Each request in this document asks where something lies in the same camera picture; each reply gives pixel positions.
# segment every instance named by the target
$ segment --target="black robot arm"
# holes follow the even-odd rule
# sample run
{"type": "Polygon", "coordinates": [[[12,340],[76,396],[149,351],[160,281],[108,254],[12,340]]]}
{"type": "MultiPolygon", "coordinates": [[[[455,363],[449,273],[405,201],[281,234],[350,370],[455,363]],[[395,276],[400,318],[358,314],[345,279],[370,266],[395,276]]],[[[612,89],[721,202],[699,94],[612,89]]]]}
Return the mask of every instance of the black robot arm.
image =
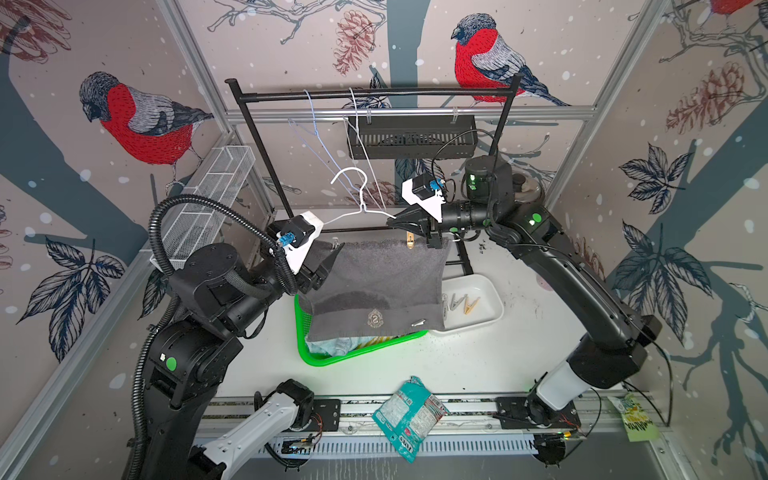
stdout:
{"type": "MultiPolygon", "coordinates": [[[[290,245],[295,247],[311,241],[314,231],[300,215],[282,222],[280,227],[282,232],[290,233],[290,245]]],[[[192,449],[192,444],[208,402],[223,382],[227,367],[243,349],[240,339],[258,334],[269,306],[284,293],[293,295],[320,288],[343,244],[315,271],[302,265],[294,275],[283,245],[274,234],[263,232],[224,205],[197,195],[171,197],[157,205],[151,214],[149,237],[155,259],[168,275],[174,299],[164,321],[152,327],[134,374],[137,381],[131,407],[135,437],[130,442],[124,478],[220,478],[226,469],[224,463],[212,463],[202,449],[192,449]],[[261,240],[264,259],[248,270],[233,246],[214,243],[193,252],[183,269],[174,270],[163,247],[160,227],[171,207],[185,203],[218,210],[243,225],[261,240]],[[169,325],[179,304],[185,311],[169,325]],[[248,334],[247,328],[260,316],[260,324],[248,334]]],[[[305,425],[312,412],[313,394],[293,380],[281,384],[276,392],[295,402],[293,426],[305,425]]]]}
{"type": "MultiPolygon", "coordinates": [[[[425,176],[413,184],[427,183],[425,176]]],[[[610,388],[639,372],[647,356],[644,347],[657,338],[660,321],[623,304],[576,253],[544,208],[539,183],[503,161],[497,165],[490,156],[467,162],[462,183],[468,200],[443,204],[439,217],[427,214],[419,203],[387,224],[431,239],[429,244],[437,248],[444,233],[461,237],[469,230],[484,230],[549,283],[584,325],[587,333],[576,349],[528,395],[529,420],[548,424],[590,387],[610,388]]]]}

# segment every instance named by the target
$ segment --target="teal snack bag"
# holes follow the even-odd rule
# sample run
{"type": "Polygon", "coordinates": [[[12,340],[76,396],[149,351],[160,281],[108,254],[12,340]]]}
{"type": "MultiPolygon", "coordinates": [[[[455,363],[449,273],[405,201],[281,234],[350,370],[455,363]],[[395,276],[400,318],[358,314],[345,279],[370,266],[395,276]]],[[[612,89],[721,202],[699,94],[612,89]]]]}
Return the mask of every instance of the teal snack bag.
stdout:
{"type": "Polygon", "coordinates": [[[376,410],[373,421],[397,452],[413,463],[419,446],[446,413],[442,402],[424,387],[419,377],[412,376],[376,410]]]}

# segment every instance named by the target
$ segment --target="black wire basket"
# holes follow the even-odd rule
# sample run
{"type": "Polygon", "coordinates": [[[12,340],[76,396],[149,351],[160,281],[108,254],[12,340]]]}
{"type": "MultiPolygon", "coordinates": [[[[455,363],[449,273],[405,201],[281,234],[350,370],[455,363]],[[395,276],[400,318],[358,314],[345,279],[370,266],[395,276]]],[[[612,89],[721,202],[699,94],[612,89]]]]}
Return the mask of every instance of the black wire basket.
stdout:
{"type": "MultiPolygon", "coordinates": [[[[355,118],[349,118],[351,125],[355,118]]],[[[350,155],[355,160],[428,158],[435,156],[446,142],[467,130],[475,129],[474,115],[429,115],[372,117],[358,116],[360,138],[348,127],[350,155]]],[[[463,134],[445,147],[438,159],[467,158],[475,153],[477,132],[463,134]]]]}

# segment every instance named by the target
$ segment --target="towel logo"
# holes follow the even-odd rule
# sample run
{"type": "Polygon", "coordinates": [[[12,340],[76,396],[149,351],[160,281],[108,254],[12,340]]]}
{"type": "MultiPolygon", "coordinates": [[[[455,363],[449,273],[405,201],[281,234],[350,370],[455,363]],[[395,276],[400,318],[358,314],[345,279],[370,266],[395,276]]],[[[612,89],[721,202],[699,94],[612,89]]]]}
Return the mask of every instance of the towel logo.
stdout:
{"type": "Polygon", "coordinates": [[[368,325],[375,329],[384,325],[384,315],[377,309],[371,310],[371,313],[368,314],[368,325]]]}

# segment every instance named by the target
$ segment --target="white tray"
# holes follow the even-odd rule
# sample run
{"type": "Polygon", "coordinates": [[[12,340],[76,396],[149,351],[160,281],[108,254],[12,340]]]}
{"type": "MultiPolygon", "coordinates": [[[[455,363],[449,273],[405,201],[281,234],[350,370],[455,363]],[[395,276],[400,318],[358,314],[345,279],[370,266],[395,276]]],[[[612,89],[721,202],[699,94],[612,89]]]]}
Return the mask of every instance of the white tray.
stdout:
{"type": "Polygon", "coordinates": [[[498,296],[496,287],[491,280],[483,275],[467,275],[442,281],[442,292],[448,296],[448,312],[445,315],[445,330],[429,330],[434,335],[452,335],[469,329],[490,325],[504,315],[504,304],[498,296]],[[461,302],[456,310],[451,311],[451,298],[456,294],[456,299],[468,294],[467,300],[472,303],[478,297],[475,308],[465,315],[464,302],[461,302]]]}

